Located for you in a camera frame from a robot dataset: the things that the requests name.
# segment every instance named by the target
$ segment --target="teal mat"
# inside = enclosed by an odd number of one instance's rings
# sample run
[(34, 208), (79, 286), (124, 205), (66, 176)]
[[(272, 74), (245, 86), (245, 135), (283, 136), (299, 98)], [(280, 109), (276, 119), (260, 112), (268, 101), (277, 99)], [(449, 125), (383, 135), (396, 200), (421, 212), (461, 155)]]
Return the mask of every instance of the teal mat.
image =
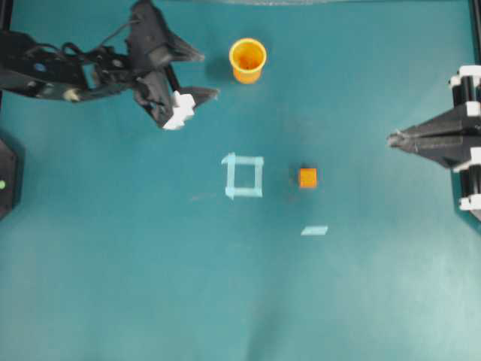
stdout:
[[(131, 4), (16, 0), (12, 27), (88, 50)], [(451, 107), (447, 80), (473, 62), (467, 2), (156, 4), (206, 54), (181, 83), (222, 90), (181, 132), (131, 93), (5, 94), (25, 169), (0, 223), (0, 360), (478, 359), (477, 225), (449, 172), (386, 146)], [(268, 49), (255, 86), (227, 60), (244, 36)], [(262, 199), (225, 196), (230, 152), (264, 157)], [(317, 190), (296, 187), (302, 163)], [(301, 237), (315, 225), (328, 234)]]

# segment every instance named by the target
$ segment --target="yellow cup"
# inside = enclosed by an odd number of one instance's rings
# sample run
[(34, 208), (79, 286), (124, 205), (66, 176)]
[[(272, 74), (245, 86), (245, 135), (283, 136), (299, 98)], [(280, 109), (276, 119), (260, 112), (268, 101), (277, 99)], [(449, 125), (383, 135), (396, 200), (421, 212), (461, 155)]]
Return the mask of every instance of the yellow cup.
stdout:
[(235, 78), (243, 84), (252, 84), (261, 77), (268, 53), (257, 40), (244, 38), (232, 45), (228, 58)]

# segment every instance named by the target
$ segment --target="black cable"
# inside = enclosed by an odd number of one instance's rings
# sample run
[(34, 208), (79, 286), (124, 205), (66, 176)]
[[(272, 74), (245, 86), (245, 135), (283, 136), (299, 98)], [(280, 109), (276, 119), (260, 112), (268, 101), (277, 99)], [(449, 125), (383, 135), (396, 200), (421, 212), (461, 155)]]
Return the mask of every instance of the black cable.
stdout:
[(56, 46), (52, 45), (52, 44), (36, 44), (34, 47), (28, 49), (25, 54), (27, 56), (32, 56), (33, 53), (35, 53), (36, 51), (39, 51), (41, 49), (44, 49), (44, 48), (48, 48), (48, 49), (52, 49), (52, 50), (55, 50), (55, 54), (57, 54), (58, 57), (62, 58), (65, 60), (65, 55), (63, 54), (63, 52)]
[(180, 84), (179, 80), (177, 79), (177, 76), (175, 75), (174, 68), (172, 68), (172, 65), (169, 64), (165, 68), (165, 75), (167, 75), (167, 79), (169, 84), (171, 85), (171, 88), (173, 91), (180, 90)]
[(124, 30), (127, 26), (130, 26), (132, 24), (136, 24), (136, 23), (139, 23), (138, 20), (131, 20), (129, 21), (128, 23), (125, 23), (123, 24), (122, 26), (120, 26), (115, 32), (112, 33), (112, 35), (109, 35), (107, 36), (97, 47), (96, 49), (100, 48), (100, 47), (103, 47), (109, 40), (115, 38), (116, 36), (118, 36), (118, 34), (120, 34), (122, 32), (122, 30)]
[(72, 50), (75, 53), (75, 55), (83, 55), (84, 54), (84, 52), (74, 43), (63, 44), (62, 45), (62, 53), (64, 53), (65, 55), (68, 55), (67, 50)]

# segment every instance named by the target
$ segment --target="small orange block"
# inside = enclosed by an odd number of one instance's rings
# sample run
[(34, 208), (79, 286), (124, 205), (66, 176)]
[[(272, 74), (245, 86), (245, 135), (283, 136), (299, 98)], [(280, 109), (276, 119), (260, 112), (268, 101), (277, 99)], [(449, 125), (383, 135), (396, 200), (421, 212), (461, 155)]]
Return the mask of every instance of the small orange block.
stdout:
[(299, 169), (299, 187), (300, 188), (316, 188), (317, 187), (317, 169), (302, 168)]

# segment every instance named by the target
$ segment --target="tape marker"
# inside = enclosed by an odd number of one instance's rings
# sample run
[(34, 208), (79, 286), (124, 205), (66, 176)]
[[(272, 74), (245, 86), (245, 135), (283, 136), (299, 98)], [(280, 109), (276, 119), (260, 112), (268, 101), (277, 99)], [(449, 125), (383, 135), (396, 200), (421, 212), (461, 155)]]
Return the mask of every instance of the tape marker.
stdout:
[(301, 235), (326, 235), (328, 230), (328, 226), (309, 226), (304, 228)]
[[(222, 164), (227, 164), (226, 196), (230, 199), (234, 199), (234, 197), (262, 197), (262, 167), (264, 166), (264, 158), (261, 156), (236, 156), (235, 153), (230, 153), (222, 160)], [(235, 187), (236, 165), (253, 165), (256, 167), (253, 188)]]

